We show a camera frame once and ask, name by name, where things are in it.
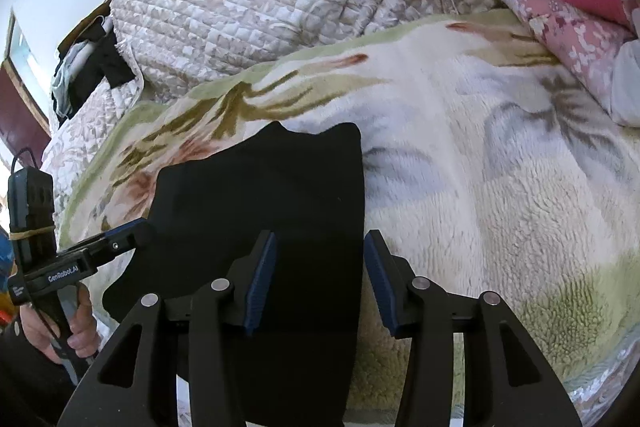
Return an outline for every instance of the blue gripper pad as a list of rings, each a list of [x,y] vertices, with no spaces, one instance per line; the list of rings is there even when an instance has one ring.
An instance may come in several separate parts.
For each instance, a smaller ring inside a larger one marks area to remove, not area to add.
[[[244,330],[251,335],[260,326],[264,303],[271,285],[271,277],[276,266],[276,236],[270,233],[262,249],[262,256],[255,269],[254,279],[246,293],[246,315],[244,316]]]
[[[400,327],[398,312],[396,311],[396,295],[391,281],[386,273],[385,265],[376,246],[373,231],[367,233],[364,238],[364,263],[369,273],[369,280],[373,286],[373,293],[378,302],[380,317],[385,328],[389,330],[391,336],[396,336]]]

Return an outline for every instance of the light blue cloth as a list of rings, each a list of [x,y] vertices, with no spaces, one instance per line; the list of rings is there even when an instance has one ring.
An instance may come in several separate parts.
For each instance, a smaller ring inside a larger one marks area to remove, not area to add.
[[[105,18],[99,16],[97,19],[102,20],[102,28],[106,34],[113,31],[113,20],[111,17]],[[56,100],[56,114],[58,116],[67,116],[69,111],[71,111],[68,94],[69,85],[76,79],[76,76],[78,76],[78,73],[80,73],[89,57],[91,57],[97,45],[97,42],[82,41],[71,46],[62,64],[58,68],[57,73],[53,77],[51,81],[51,94]]]
[[[0,229],[0,293],[6,292],[6,281],[14,265],[14,250],[11,242]]]

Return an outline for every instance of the rubber band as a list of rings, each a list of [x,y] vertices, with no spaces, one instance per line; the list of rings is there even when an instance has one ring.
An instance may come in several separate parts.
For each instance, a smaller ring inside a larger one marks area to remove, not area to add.
[[[34,235],[41,235],[43,233],[53,232],[56,229],[53,225],[50,227],[44,227],[42,229],[26,230],[25,232],[9,232],[9,241],[20,241],[21,239],[28,239]]]

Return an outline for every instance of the white fluffy blanket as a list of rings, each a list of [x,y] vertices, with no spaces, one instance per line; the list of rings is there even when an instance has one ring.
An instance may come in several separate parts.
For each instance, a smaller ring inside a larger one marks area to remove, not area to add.
[[[426,18],[254,66],[169,106],[139,103],[79,181],[61,243],[144,216],[163,166],[270,120],[311,133],[356,123],[366,230],[448,291],[503,295],[583,417],[579,390],[602,397],[602,363],[640,322],[640,133],[613,124],[508,10]],[[129,259],[87,282],[110,327],[102,293]],[[391,423],[407,360],[367,282],[347,420]],[[455,382],[461,403],[460,369]]]

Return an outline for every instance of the dark clothing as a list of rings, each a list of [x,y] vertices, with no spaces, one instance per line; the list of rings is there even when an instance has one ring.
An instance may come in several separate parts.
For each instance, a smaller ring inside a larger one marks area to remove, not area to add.
[[[87,17],[82,19],[78,23],[78,26],[76,26],[71,31],[71,33],[69,33],[69,35],[67,35],[65,39],[62,42],[60,42],[60,45],[58,46],[59,57],[66,57],[66,54],[68,54],[69,50],[71,49],[71,46],[73,46],[79,40],[78,37],[91,24],[93,24],[98,17],[100,16],[108,17],[111,14],[111,1],[112,0],[106,0],[104,3],[100,4],[100,6],[98,6],[94,11],[89,13]]]
[[[0,335],[0,427],[55,425],[74,387],[65,369],[31,346],[19,319],[17,324]]]
[[[107,32],[103,27],[104,22],[104,17],[96,18],[82,30],[74,42],[74,44],[77,44],[79,42],[89,41],[95,45],[95,49],[88,58],[86,58],[85,63],[81,65],[81,70],[71,79],[66,88],[66,97],[68,98],[70,107],[68,112],[65,113],[65,116],[58,117],[60,124],[62,124],[66,118],[71,119],[74,117],[103,78],[107,78],[111,89],[113,89],[114,87],[120,87],[126,84],[136,77],[116,49],[117,40],[113,31],[113,25],[109,26],[110,30]],[[62,60],[60,60],[56,68],[56,74],[64,60],[65,57],[62,56]],[[54,110],[57,109],[58,106],[56,96],[61,96],[61,94],[52,93]]]
[[[122,321],[146,293],[190,295],[248,255],[260,230],[278,259],[260,328],[225,332],[246,421],[342,425],[355,358],[364,235],[360,133],[318,135],[271,123],[200,161],[166,167],[148,216],[158,237],[138,248],[103,304]],[[186,375],[186,343],[178,373]]]
[[[101,37],[98,34],[94,40],[86,36],[86,32],[83,34],[92,42],[98,42],[98,47],[69,85],[69,101],[72,108],[69,118],[73,118],[104,77],[107,78],[111,89],[120,87],[136,77],[116,50],[116,34],[112,31],[107,35],[102,26],[98,26],[102,31]]]

